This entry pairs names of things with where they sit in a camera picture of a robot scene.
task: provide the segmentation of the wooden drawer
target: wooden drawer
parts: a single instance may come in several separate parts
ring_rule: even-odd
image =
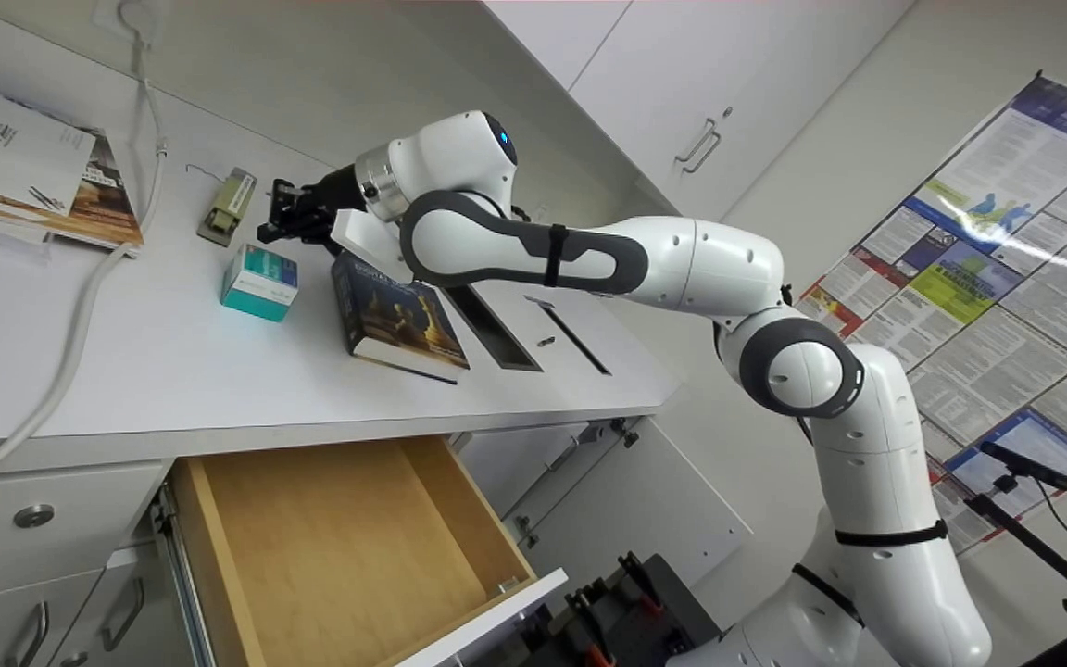
[[[163,463],[0,478],[0,590],[101,570]]]
[[[395,663],[534,579],[441,437],[185,458],[174,496],[226,667]]]

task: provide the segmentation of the black rod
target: black rod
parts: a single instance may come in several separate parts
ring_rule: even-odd
[[[1067,558],[1051,550],[1040,536],[1035,536],[1021,523],[1016,523],[995,500],[987,491],[968,496],[968,505],[987,513],[992,527],[1009,529],[1016,539],[1021,539],[1039,558],[1044,558],[1057,575],[1067,579]]]

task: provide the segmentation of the cabinet handle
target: cabinet handle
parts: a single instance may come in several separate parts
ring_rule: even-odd
[[[693,142],[687,154],[673,154],[673,164],[683,164],[687,175],[698,175],[720,143],[722,143],[720,123],[706,118],[705,132]]]
[[[41,599],[38,611],[30,611],[30,623],[35,623],[35,632],[30,632],[22,654],[7,652],[4,667],[30,667],[38,660],[38,652],[47,642],[47,628],[52,628],[47,599]]]
[[[35,527],[43,527],[52,517],[57,517],[52,505],[30,505],[30,506],[14,510],[14,527],[19,529],[35,529]]]
[[[147,585],[141,579],[131,579],[126,591],[116,599],[116,608],[103,613],[101,623],[101,643],[103,652],[117,652],[122,636],[131,632],[135,617],[141,613],[141,608],[147,605]]]

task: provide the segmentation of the power outlet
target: power outlet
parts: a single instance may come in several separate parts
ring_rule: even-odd
[[[172,3],[174,0],[98,0],[94,24],[131,40],[131,30],[122,24],[122,9],[126,9],[131,24],[147,43],[157,43],[163,24],[172,23]]]

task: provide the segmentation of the small box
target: small box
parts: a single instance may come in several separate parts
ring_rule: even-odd
[[[301,266],[268,247],[242,247],[222,280],[222,302],[282,321],[301,292]]]

